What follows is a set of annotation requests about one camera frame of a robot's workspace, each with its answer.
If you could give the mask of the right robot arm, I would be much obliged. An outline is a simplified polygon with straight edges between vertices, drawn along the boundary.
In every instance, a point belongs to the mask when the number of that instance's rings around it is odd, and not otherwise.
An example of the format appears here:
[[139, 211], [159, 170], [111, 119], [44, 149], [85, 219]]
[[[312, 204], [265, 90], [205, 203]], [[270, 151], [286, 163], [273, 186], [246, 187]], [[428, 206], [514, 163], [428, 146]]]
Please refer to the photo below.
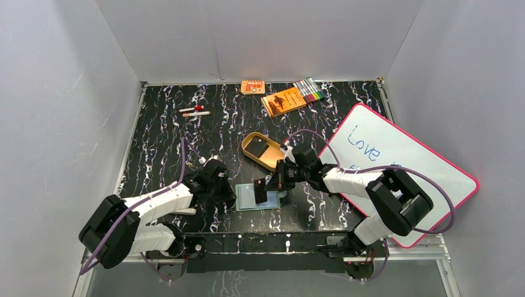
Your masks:
[[376, 212], [336, 244], [356, 256], [365, 256], [380, 239], [407, 236], [433, 209], [428, 194], [398, 166], [380, 172], [349, 173], [336, 164], [322, 162], [307, 145], [281, 149], [285, 158], [277, 161], [265, 191], [284, 192], [306, 182], [317, 191], [351, 194], [372, 202]]

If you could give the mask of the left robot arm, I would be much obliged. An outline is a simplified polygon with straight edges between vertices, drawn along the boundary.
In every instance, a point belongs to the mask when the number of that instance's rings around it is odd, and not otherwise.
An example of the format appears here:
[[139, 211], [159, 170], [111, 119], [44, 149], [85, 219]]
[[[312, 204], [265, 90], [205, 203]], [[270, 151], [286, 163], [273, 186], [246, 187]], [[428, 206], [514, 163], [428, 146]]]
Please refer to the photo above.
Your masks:
[[185, 251], [185, 235], [161, 222], [166, 215], [195, 215], [204, 202], [235, 199], [229, 171], [220, 160], [204, 161], [198, 171], [162, 189], [122, 199], [113, 194], [103, 199], [79, 233], [79, 241], [104, 268], [110, 269], [128, 255], [159, 251], [178, 257]]

